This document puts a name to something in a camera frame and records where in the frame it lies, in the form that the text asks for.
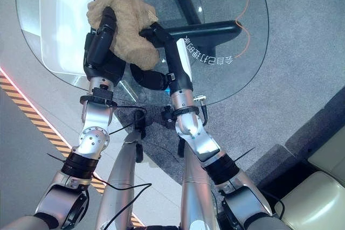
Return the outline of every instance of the gray floor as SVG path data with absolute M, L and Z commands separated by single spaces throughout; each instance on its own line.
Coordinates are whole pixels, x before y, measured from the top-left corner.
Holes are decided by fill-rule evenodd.
M 0 89 L 0 227 L 24 215 L 33 215 L 48 183 L 62 163 L 60 152 Z M 91 205 L 75 229 L 96 224 L 101 195 L 89 188 Z

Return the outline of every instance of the silver metal arm segment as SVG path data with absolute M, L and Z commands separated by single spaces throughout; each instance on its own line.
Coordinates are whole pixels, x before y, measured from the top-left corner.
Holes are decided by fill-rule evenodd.
M 181 64 L 188 71 L 189 66 L 185 64 L 189 62 L 185 57 L 185 45 L 182 46 L 181 41 L 176 45 Z M 269 203 L 253 181 L 235 165 L 235 162 L 221 150 L 217 142 L 203 128 L 201 118 L 194 108 L 192 87 L 176 90 L 171 95 L 171 101 L 174 113 L 177 114 L 175 128 L 178 135 L 185 139 L 201 167 L 211 177 L 219 192 L 225 196 L 225 202 L 231 207 L 241 226 L 244 227 L 245 223 L 248 224 L 248 219 L 257 215 L 272 216 Z
M 134 169 L 136 158 L 136 145 L 141 139 L 141 133 L 130 133 L 116 158 L 108 182 L 113 186 L 124 189 L 134 186 Z M 120 211 L 134 198 L 134 189 L 115 190 L 106 186 L 100 209 L 98 211 L 96 230 L 102 230 L 110 222 L 117 211 Z M 132 225 L 130 216 L 132 206 L 124 210 L 109 226 L 109 229 L 126 230 Z
M 175 110 L 194 106 L 192 91 L 189 89 L 183 89 L 173 93 L 171 95 L 171 100 Z M 200 160 L 202 168 L 207 168 L 215 161 L 226 156 L 226 153 L 221 150 L 212 136 L 205 131 L 201 118 L 196 115 L 195 112 L 178 116 L 176 121 L 176 131 L 178 135 L 185 139 L 191 147 L 194 154 Z M 238 173 L 232 178 L 225 180 L 222 183 L 216 183 L 216 185 L 224 194 L 231 193 L 242 186 L 249 187 L 263 204 L 267 213 L 272 215 L 270 206 L 265 197 L 241 169 L 239 169 Z

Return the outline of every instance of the beige chair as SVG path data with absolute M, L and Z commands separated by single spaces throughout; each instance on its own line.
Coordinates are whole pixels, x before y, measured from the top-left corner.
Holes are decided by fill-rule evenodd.
M 324 172 L 313 173 L 282 202 L 282 220 L 293 230 L 345 230 L 345 188 Z M 280 215 L 282 205 L 275 210 Z
M 319 148 L 308 161 L 345 186 L 345 127 Z

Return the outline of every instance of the plush cloth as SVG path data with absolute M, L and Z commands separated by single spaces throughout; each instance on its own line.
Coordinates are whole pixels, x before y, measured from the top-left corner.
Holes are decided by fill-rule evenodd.
M 152 43 L 139 36 L 139 32 L 158 21 L 155 8 L 143 0 L 95 0 L 87 5 L 86 15 L 91 27 L 98 29 L 103 9 L 107 6 L 114 10 L 117 18 L 117 31 L 110 50 L 142 70 L 154 68 L 159 53 Z

